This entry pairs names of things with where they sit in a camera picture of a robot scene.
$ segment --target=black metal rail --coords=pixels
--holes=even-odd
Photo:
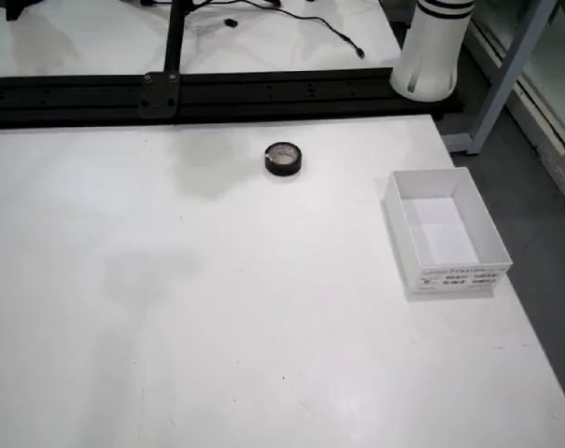
[[[390,69],[180,75],[192,0],[173,0],[164,71],[132,76],[0,77],[0,129],[343,119],[459,112],[402,98]]]

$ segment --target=bracket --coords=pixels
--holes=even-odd
[[[143,76],[139,117],[141,119],[173,119],[178,110],[180,74],[149,72]]]

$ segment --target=black strip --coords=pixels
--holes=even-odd
[[[444,19],[447,21],[456,21],[458,19],[464,19],[465,17],[470,16],[471,13],[473,12],[471,10],[468,12],[463,12],[461,14],[444,14],[442,12],[436,12],[436,11],[432,11],[431,9],[427,9],[426,7],[421,5],[421,2],[417,2],[417,7],[421,9],[422,12],[426,13],[428,16],[435,17],[436,19]]]
[[[468,7],[472,7],[475,4],[475,1],[469,3],[461,3],[459,5],[455,5],[454,3],[445,3],[441,2],[440,0],[425,0],[426,3],[430,5],[434,5],[435,7],[443,7],[445,9],[466,9]]]
[[[439,117],[462,110],[456,94],[437,103],[401,97],[390,86],[390,73],[383,68],[182,75],[176,113],[151,119],[140,113],[151,87],[143,76],[0,78],[0,129]]]

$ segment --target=open box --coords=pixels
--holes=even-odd
[[[466,168],[395,171],[384,205],[413,292],[492,289],[512,265]]]

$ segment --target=gray floor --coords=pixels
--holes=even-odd
[[[466,116],[479,109],[488,86],[464,50],[459,94]],[[565,393],[564,199],[506,111],[480,155],[453,161],[469,168],[486,201],[514,261],[510,279]]]

